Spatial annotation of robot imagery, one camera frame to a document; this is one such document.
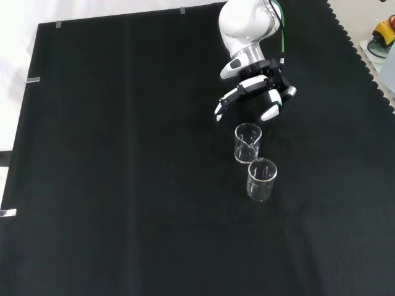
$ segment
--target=robotic hand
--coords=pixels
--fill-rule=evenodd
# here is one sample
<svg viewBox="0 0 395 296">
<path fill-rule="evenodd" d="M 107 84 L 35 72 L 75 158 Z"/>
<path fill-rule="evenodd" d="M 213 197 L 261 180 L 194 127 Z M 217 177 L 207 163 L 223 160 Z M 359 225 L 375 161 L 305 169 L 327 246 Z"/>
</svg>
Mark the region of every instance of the robotic hand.
<svg viewBox="0 0 395 296">
<path fill-rule="evenodd" d="M 280 15 L 280 8 L 271 0 L 229 0 L 222 8 L 219 27 L 231 61 L 221 71 L 221 78 L 239 76 L 242 82 L 219 100 L 214 112 L 217 121 L 232 103 L 251 97 L 263 98 L 266 110 L 260 119 L 269 120 L 295 95 L 296 88 L 281 75 L 284 59 L 280 63 L 265 60 L 259 46 L 260 40 L 281 27 Z"/>
</svg>

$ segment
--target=black tablecloth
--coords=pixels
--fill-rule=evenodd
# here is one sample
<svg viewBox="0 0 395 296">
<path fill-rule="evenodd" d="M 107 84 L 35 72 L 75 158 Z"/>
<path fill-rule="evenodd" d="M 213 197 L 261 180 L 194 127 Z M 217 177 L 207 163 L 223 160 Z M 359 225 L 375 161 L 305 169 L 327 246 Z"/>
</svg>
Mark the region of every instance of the black tablecloth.
<svg viewBox="0 0 395 296">
<path fill-rule="evenodd" d="M 272 198 L 249 200 L 240 118 L 212 114 L 222 5 L 39 25 L 0 295 L 395 295 L 393 109 L 325 1 L 281 1 L 298 92 L 262 125 Z"/>
</svg>

